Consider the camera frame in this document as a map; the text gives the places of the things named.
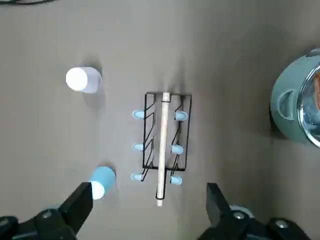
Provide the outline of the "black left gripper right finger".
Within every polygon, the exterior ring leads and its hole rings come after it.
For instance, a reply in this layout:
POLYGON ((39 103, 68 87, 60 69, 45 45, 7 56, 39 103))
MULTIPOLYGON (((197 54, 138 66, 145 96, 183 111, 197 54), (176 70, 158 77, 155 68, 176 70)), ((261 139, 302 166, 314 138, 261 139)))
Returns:
POLYGON ((210 220, 201 240, 309 240, 294 221, 272 217, 267 223, 255 219, 245 207, 228 204, 216 183, 206 185, 206 212, 210 220))

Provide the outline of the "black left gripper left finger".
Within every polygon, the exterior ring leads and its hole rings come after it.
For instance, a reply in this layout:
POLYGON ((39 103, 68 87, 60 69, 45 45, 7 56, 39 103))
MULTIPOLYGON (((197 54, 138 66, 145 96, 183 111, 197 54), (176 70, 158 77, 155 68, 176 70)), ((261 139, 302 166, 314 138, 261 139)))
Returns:
POLYGON ((92 184, 82 182, 58 207, 47 208, 27 221, 0 217, 2 240, 76 240, 93 209, 92 184))

